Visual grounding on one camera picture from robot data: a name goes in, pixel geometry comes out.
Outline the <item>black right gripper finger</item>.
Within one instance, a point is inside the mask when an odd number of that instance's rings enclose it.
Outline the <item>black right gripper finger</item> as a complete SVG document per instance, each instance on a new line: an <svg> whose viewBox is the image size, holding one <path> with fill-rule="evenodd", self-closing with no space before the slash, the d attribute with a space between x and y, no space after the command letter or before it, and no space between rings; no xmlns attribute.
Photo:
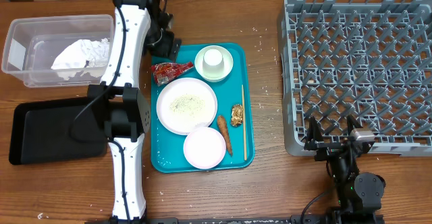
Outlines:
<svg viewBox="0 0 432 224"><path fill-rule="evenodd" d="M322 142L323 137L320 131L320 127L318 125L317 120L314 117L309 119L309 128L307 131L306 141L311 142L312 140L317 142Z"/></svg>
<svg viewBox="0 0 432 224"><path fill-rule="evenodd" d="M348 115L346 119L347 119L347 124L348 124L348 135L349 136L361 136L362 126L355 119L355 117L352 115Z"/></svg>

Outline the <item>white paper cup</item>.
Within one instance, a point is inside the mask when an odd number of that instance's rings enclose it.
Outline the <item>white paper cup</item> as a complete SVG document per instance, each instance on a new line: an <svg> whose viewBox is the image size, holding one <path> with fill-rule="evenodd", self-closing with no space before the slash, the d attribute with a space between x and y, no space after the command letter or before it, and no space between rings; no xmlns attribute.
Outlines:
<svg viewBox="0 0 432 224"><path fill-rule="evenodd" d="M223 55L218 49L209 49L205 52L202 70L208 78L221 77L223 73Z"/></svg>

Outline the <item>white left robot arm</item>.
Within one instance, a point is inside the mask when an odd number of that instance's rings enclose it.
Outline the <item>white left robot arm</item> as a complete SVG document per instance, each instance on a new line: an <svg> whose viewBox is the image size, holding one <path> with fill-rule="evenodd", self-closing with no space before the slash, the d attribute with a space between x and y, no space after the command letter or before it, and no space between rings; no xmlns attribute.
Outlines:
<svg viewBox="0 0 432 224"><path fill-rule="evenodd" d="M108 66L97 85L88 87L87 109L103 131L113 159L114 195L108 223L145 223L142 147L150 128L151 107L139 89L142 56L175 61L181 40L170 31L173 16L166 0L112 0L115 32Z"/></svg>

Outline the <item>red snack wrapper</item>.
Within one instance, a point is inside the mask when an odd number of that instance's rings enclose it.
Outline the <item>red snack wrapper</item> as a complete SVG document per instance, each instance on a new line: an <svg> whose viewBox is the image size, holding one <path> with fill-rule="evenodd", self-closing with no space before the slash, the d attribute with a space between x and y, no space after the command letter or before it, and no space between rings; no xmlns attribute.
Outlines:
<svg viewBox="0 0 432 224"><path fill-rule="evenodd" d="M151 66L153 79L157 86L170 83L194 67L193 63L158 63Z"/></svg>

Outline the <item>white tissue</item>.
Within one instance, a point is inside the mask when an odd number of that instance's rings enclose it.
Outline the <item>white tissue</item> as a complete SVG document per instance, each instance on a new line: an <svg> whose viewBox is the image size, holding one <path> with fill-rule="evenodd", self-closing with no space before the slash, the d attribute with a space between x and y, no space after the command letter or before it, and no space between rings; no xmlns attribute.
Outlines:
<svg viewBox="0 0 432 224"><path fill-rule="evenodd" d="M80 49L85 59L85 67L102 67L109 60L110 42L108 38L101 40L79 40Z"/></svg>

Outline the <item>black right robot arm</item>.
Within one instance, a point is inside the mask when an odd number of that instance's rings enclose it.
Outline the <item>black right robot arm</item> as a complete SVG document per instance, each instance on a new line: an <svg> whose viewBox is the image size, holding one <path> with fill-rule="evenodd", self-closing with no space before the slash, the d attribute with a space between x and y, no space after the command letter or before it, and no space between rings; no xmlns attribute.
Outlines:
<svg viewBox="0 0 432 224"><path fill-rule="evenodd" d="M309 121L305 150L315 152L314 160L326 162L327 174L333 180L330 189L313 198L303 209L300 223L383 223L381 208L385 180L374 173L361 173L356 160L372 149L375 135L347 116L348 136L339 142L325 143L317 120ZM323 215L308 215L313 203L336 191L337 207L330 207Z"/></svg>

